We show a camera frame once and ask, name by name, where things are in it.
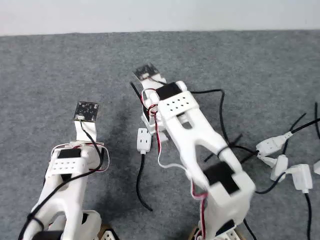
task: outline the electrical connector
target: electrical connector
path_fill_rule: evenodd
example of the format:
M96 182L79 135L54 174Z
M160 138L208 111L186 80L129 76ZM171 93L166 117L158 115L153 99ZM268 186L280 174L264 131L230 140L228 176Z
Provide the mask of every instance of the electrical connector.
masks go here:
M313 171L320 175L320 160L313 165Z
M287 174L292 174L295 189L301 190L306 194L309 192L309 189L313 188L310 167L308 164L294 165L285 172Z
M268 156L262 156L260 159L271 168L273 168L277 163L277 159Z
M139 128L136 138L136 149L140 154L150 152L151 148L151 134L146 128Z
M280 155L278 156L277 160L276 160L276 164L274 165L274 167L272 168L272 172L271 172L271 176L270 179L272 181L276 181L277 178L287 170L288 168L288 158L286 157L286 155ZM279 183L281 181L283 181L286 178L286 175L284 174L280 180Z
M262 157L269 156L282 149L283 145L292 135L292 132L288 131L283 135L270 137L258 143L256 145L256 149L259 151L257 155L258 158L261 159Z

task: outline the white wall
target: white wall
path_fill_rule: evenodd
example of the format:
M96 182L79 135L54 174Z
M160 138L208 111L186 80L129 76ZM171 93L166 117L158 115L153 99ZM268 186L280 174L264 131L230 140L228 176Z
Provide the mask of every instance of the white wall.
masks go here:
M0 0L0 35L320 29L320 0Z

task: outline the cable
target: cable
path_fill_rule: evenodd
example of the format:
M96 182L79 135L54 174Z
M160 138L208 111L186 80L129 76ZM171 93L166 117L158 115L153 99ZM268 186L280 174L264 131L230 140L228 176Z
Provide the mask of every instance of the cable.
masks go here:
M235 144L237 144L237 142L239 142L239 140L240 140L242 137L243 137L243 135L242 135L242 133L241 133L239 136L237 136L237 137L235 138L235 140L234 140L233 142L230 142L229 145L224 146L223 148L221 148L221 149L217 152L217 154L216 154L216 156L218 157L218 159L220 158L220 154L221 154L225 149L231 149L231 148L233 148L233 147L235 146ZM203 161L204 161L204 162L208 161L213 155L214 155L213 153L210 153L209 156L207 156Z
M188 176L188 170L182 166L181 164L177 164L177 163L170 163L167 165L161 164L160 163L160 156L161 156L161 152L162 152L162 145L161 145L161 141L160 141L160 136L159 136L159 127L158 127L158 123L157 123L157 112L155 112L154 114L154 123L155 123L155 133L156 133L156 140L157 140L157 144L158 144L158 157L157 157L157 161L160 167L164 168L164 169L168 169L168 168L172 168L172 167L178 167L183 169Z
M22 240L22 239L23 239L24 234L25 234L25 231L26 231L28 225L30 224L31 220L36 216L36 214L37 214L37 213L39 212L39 210L46 204L46 202L48 202L48 200L49 200L56 192L59 191L59 189L61 189L63 186L65 186L66 184L70 183L70 182L73 181L73 180L76 180L76 179L79 179L79 178L82 178L82 177L86 177L86 176L88 176L88 175L90 175L90 174L95 173L95 172L98 171L98 170L100 169L100 167L102 166L102 164L103 164L103 162L104 162L104 159L103 159L103 157L102 157L102 155L101 155L101 152L99 151L99 148L98 148L96 142L95 142L94 139L90 136L90 134L87 133L86 130L84 130L83 125L82 125L82 121L80 121L80 125L81 125L82 130L83 130L84 133L86 134L86 136L91 140L92 144L94 145L94 148L96 149L96 151L97 151L97 153L98 153L98 155L99 155L99 158L100 158L100 163L99 163L99 165L98 165L95 169L93 169L93 170L91 170L91 171L88 171L88 172L86 172L86 173L83 173L83 174L80 174L80 175L78 175L78 176L72 177L72 178L70 178L70 179L62 182L61 184L59 184L41 203L39 203L39 204L36 206L36 208L35 208L32 212L29 213L29 215L28 215L28 217L27 217L27 220L26 220L26 222L24 223L24 225L23 225L23 227L22 227L22 229L21 229L21 231L20 231L18 240Z
M294 129L294 127L297 125L297 123L300 122L300 120L304 118L305 115L306 115L306 113L302 114L297 120L295 120L295 122L292 124L292 126L289 129L290 132ZM289 143L289 139L287 141L285 141L285 143L284 143L283 150L282 150L283 155L286 155L288 143Z
M302 129L304 129L304 128L307 128L307 127L309 127L310 125L316 124L316 123L318 123L318 122L320 122L320 118L317 118L317 119L315 119L315 120L313 120L313 121L310 121L310 122L308 122L308 123L306 123L306 124L304 124L304 125L302 125L302 126L300 126L300 127L297 127L296 129L293 129L293 130L291 131L291 133L292 133L292 134L295 134L296 132L298 132L298 131L300 131L300 130L302 130Z
M135 190L136 190L136 195L138 196L138 199L140 200L140 203L146 209L148 209L150 212L152 212L153 209L145 202L145 200L143 199L143 197L140 194L140 189L139 189L142 171L144 170L144 166L145 166L145 156L146 156L145 154L141 154L141 165L140 165L140 169L139 169L138 175L136 177Z
M136 86L134 85L134 83L132 81L130 82L130 85L133 88L135 94L138 96L138 98L141 99L140 92L138 91L138 89L136 88Z
M318 103L315 102L315 104L314 104L314 119L317 119L317 118L318 118ZM318 138L320 139L320 130L319 130L318 122L316 122L314 125L315 125L316 134L318 135Z
M281 177L282 177L283 175L285 175L285 174L286 174L286 172L281 173L280 176L278 176L278 178L272 183L272 185L271 185L268 189L263 190L263 191L255 191L255 193L256 193L256 194L267 194L267 193L269 193L272 189L275 188L275 186L276 186L276 185L278 184L278 182L280 181Z
M251 228L249 227L249 225L248 225L248 223L247 223L247 220L246 220L245 218L243 219L243 223L244 223L246 229L248 229L249 233L251 234L253 240L257 240L254 232L253 232L253 231L251 230Z
M224 118L223 118L223 105L225 100L225 91L223 89L211 89L211 90L204 90L204 91L190 91L192 94L208 94L214 92L221 92L220 98L220 105L219 105L219 118L220 118L220 125L223 134L223 138L225 139L226 143L229 144L229 138L226 132Z
M241 163L241 164L245 163L246 161L248 161L248 160L249 160L250 158L252 158L253 156L258 155L258 153L259 153L258 150L251 152L251 153L248 154L244 159L242 159L242 160L240 161L240 163Z
M310 202L310 198L309 198L309 194L305 193L304 194L306 202L308 204L308 224L307 224L307 229L306 229L306 236L307 239L310 240L311 237L311 221L312 221L312 209L311 209L311 202Z

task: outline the black cable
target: black cable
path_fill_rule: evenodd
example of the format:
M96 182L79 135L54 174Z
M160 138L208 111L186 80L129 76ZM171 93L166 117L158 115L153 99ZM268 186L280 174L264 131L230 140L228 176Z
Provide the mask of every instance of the black cable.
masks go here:
M245 163L246 161L248 161L250 158L252 158L253 156L256 156L258 155L259 151L256 150L256 151L252 151L250 154L248 154L244 159L242 159L240 161L241 164Z
M247 152L252 153L252 154L255 152L255 151L253 151L253 150L251 150L251 149L249 149L249 148L247 148L247 147L245 147L245 146L240 146L240 145L234 145L234 146L232 146L232 148L233 148L233 149L246 150Z
M291 133L292 133L292 134L295 134L296 132L298 132L298 131L306 128L306 127L309 127L309 126L311 126L311 125L313 125L313 124L316 124L316 123L318 123L318 122L320 122L320 118L317 118L317 119L315 119L315 120L313 120L313 121L310 121L310 122L308 122L308 123L306 123L306 124L304 124L304 125L302 125L302 126L300 126L300 127L297 127L296 129L293 129L293 130L291 131Z
M294 127L297 125L297 123L300 122L300 120L304 118L305 115L306 115L306 113L302 114L297 120L295 120L295 122L292 124L292 126L289 129L290 132L294 129ZM283 155L286 154L288 143L289 143L289 139L287 141L285 141L285 143L284 143L283 150L282 150Z
M139 101L141 101L141 95L140 95L140 92L138 91L138 89L136 88L136 86L134 85L134 83L133 83L132 81L130 82L130 85L131 85L131 87L133 88L133 90L134 90L135 94L138 96Z
M98 148L96 142L93 140L93 138L90 136L90 134L87 133L86 130L84 130L83 125L82 125L82 121L80 121L80 125L81 125L82 130L83 130L84 133L86 134L86 136L91 140L94 148L96 149L96 151L97 151L97 153L98 153L98 155L99 155L99 158L100 158L100 163L99 163L99 165L98 165L95 169L93 169L93 170L90 170L90 171L88 171L88 172L86 172L86 173L83 173L83 174L80 174L80 175L78 175L78 176L72 177L72 178L64 181L64 182L61 183L60 185L58 185L41 203L38 204L38 206L36 206L36 208L35 208L32 212L29 213L29 215L28 215L28 217L27 217L27 220L26 220L26 222L24 223L24 225L23 225L23 227L22 227L22 229L21 229L21 231L20 231L18 240L22 240L22 239L23 239L24 234L25 234L25 231L26 231L29 223L31 222L31 220L32 220L32 219L35 219L35 216L36 216L36 214L39 212L39 210L46 204L46 202L47 202L56 192L58 192L59 189L61 189L64 185L70 183L70 182L73 181L73 180L76 180L76 179L79 179L79 178L82 178L82 177L86 177L86 176L88 176L88 175L90 175L90 174L95 173L95 172L98 171L98 170L100 169L100 167L102 166L102 164L103 164L103 162L104 162L104 159L103 159L103 156L101 155L101 152L99 151L99 148Z
M248 225L248 223L247 223L247 220L246 220L245 218L243 219L243 223L244 223L246 229L248 229L249 233L251 234L253 240L257 240L254 232L253 232L253 231L251 230L251 228L249 227L249 225Z
M243 135L242 135L242 133L241 133L239 136L237 136L237 137L235 138L235 140L234 140L233 142L231 142L229 145L221 148L221 149L217 152L216 156L217 156L218 158L220 158L220 154L221 154L225 149L229 149L229 148L231 149L231 148L233 148L233 147L237 144L237 142L239 142L239 140L242 138L242 136L243 136ZM207 157L204 159L204 162L208 161L213 155L214 155L213 153L210 153L210 155L207 156Z
M146 203L146 201L143 199L143 197L140 194L140 189L139 189L139 184L140 184L140 179L141 179L141 175L142 175L142 171L144 170L144 166L145 166L145 154L141 154L141 165L140 165L140 169L138 172L138 176L136 177L136 185L135 185L135 190L136 190L136 195L138 196L138 199L140 200L140 203L146 208L148 209L150 212L153 211L153 209Z
M311 237L311 220L312 220L312 209L311 209L311 202L310 202L310 198L309 198L309 194L305 193L304 194L306 202L308 204L308 224L307 224L307 229L306 229L306 236L307 239L310 240Z
M276 186L276 185L278 184L278 182L280 181L281 177L282 177L283 175L285 175L285 174L286 174L286 172L281 173L280 176L278 176L278 178L272 183L272 185L271 185L268 189L266 189L266 190L264 190L264 191L255 191L255 193L256 193L256 194L267 194L267 193L269 193L272 189L275 188L275 186Z
M314 104L314 119L317 119L317 118L318 118L318 103L315 102L315 104ZM320 130L319 130L318 122L316 122L314 125L315 125L316 134L318 135L318 138L320 139Z
M228 138L228 135L226 132L224 118L223 118L223 105L224 105L224 100L225 100L225 91L223 89L211 89L211 90L205 90L205 91L190 91L190 93L192 93L192 94L208 94L208 93L214 93L214 92L221 92L220 105L219 105L220 125L221 125L223 138L225 139L226 143L229 144L229 138Z

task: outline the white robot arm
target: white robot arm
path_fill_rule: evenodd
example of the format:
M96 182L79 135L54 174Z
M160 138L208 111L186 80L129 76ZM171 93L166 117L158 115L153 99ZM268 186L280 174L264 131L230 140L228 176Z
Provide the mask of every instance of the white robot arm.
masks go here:
M142 121L151 134L159 132L160 140L166 139L161 133L163 130L170 135L188 178L207 192L206 228L202 236L208 240L220 239L243 222L255 184L226 141L211 127L182 81L167 84L152 64L137 68L134 74L143 86ZM183 126L187 122L190 129ZM196 145L204 146L215 155L222 150L221 162L202 170L197 163Z
M74 115L76 141L59 145L51 151L41 195L19 239L21 236L23 240L99 239L102 223L99 213L82 209L87 173L100 171L104 151L108 166L110 161L108 149L103 143L96 143L98 108L94 102L78 103ZM57 190L62 183L66 184Z

